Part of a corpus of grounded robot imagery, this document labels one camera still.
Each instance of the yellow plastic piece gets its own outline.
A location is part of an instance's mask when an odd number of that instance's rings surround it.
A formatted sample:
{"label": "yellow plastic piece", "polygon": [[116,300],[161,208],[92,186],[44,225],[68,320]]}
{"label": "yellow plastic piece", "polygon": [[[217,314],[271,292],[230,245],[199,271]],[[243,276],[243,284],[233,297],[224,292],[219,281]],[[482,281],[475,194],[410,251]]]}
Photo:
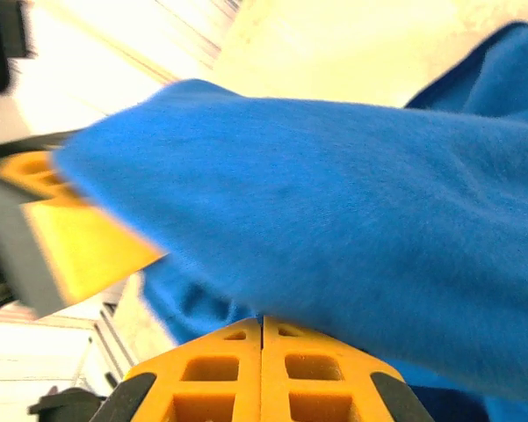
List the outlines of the yellow plastic piece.
{"label": "yellow plastic piece", "polygon": [[79,303],[157,261],[164,252],[81,198],[46,151],[9,156],[0,178],[43,200],[22,206],[63,301]]}
{"label": "yellow plastic piece", "polygon": [[264,328],[255,319],[230,325],[137,365],[126,379],[156,375],[132,422],[394,422],[374,372],[402,381],[381,360],[266,317]]}
{"label": "yellow plastic piece", "polygon": [[133,367],[155,383],[132,422],[260,420],[260,325],[232,324]]}

